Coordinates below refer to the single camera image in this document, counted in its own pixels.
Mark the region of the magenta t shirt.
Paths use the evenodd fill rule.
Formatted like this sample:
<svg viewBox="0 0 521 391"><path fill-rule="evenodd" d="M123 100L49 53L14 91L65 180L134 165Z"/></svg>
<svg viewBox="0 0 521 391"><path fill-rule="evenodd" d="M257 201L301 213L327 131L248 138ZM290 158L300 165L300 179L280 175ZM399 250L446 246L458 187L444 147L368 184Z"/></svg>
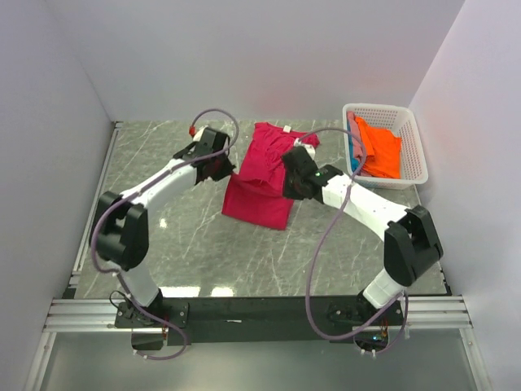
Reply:
<svg viewBox="0 0 521 391"><path fill-rule="evenodd" d="M239 221L283 231L293 201L282 196L286 170L282 155L302 137L269 122L257 122L240 169L225 191L222 214Z"/></svg>

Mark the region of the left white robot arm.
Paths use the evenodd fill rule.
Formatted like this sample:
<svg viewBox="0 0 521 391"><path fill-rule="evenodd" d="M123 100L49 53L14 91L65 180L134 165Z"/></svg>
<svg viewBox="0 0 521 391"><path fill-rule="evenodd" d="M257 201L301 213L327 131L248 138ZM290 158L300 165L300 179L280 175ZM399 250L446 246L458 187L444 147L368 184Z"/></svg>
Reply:
<svg viewBox="0 0 521 391"><path fill-rule="evenodd" d="M126 191L99 197L90 234L93 263L120 279L137 303L134 317L144 327L154 327L163 316L162 294L145 265L151 220L174 196L208 178L217 182L230 176L229 145L228 134L203 127L158 172Z"/></svg>

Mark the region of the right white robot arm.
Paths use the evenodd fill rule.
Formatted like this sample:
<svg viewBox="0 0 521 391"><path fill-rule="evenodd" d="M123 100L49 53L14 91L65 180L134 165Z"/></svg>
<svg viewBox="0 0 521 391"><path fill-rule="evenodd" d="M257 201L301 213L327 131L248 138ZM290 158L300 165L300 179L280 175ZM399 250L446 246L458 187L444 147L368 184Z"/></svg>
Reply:
<svg viewBox="0 0 521 391"><path fill-rule="evenodd" d="M338 209L383 241L383 268L361 291L357 305L358 318L375 325L385 316L385 305L443 257L431 214L421 205L391 202L332 165L318 167L303 146L282 155L282 162L285 197Z"/></svg>

